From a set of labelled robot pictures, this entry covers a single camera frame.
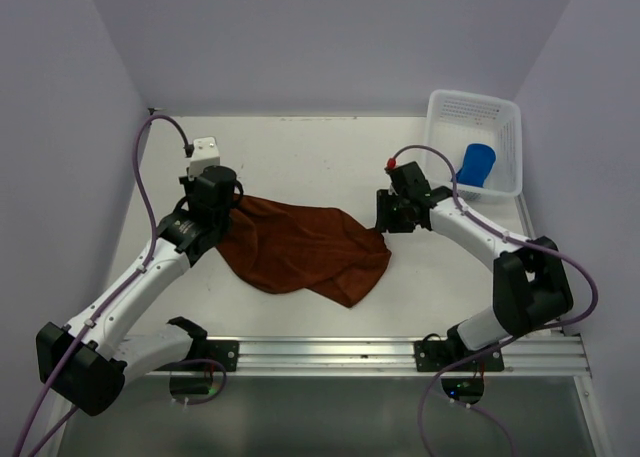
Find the blue towel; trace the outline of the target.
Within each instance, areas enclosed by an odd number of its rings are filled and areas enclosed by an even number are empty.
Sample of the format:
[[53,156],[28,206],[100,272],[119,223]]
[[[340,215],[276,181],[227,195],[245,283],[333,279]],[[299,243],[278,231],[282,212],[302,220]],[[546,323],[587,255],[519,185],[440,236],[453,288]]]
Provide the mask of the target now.
[[483,188],[495,162],[496,153],[492,147],[481,143],[469,144],[456,172],[457,184]]

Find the brown towel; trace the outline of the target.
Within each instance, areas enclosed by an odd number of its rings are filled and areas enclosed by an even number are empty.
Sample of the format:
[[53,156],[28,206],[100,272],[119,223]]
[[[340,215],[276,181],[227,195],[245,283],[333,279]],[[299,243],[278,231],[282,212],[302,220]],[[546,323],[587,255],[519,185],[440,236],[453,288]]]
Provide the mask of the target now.
[[217,246],[230,269],[269,294],[307,289],[345,308],[360,303],[386,272],[382,235],[337,208],[245,196]]

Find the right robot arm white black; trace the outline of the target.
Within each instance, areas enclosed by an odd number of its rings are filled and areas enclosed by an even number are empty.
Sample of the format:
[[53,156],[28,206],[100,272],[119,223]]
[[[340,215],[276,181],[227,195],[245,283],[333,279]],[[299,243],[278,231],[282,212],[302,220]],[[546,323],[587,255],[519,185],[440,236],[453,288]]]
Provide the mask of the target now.
[[527,241],[470,208],[441,186],[433,188],[419,165],[397,165],[386,173],[389,189],[376,193],[376,229],[411,233],[417,228],[457,243],[492,273],[491,304],[447,331],[441,341],[423,340],[425,352],[468,369],[481,351],[510,337],[522,337],[567,313],[573,296],[557,247],[548,238]]

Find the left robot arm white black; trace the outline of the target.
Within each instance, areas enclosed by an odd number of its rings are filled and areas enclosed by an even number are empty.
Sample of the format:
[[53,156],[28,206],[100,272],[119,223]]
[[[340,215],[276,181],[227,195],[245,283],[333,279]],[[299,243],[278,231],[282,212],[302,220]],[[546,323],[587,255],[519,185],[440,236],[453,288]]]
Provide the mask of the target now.
[[89,416],[104,412],[127,384],[151,371],[210,362],[206,330],[184,317],[151,336],[128,335],[150,305],[220,243],[243,197],[236,172],[224,166],[180,183],[184,197],[138,260],[67,324],[47,323],[36,336],[42,383]]

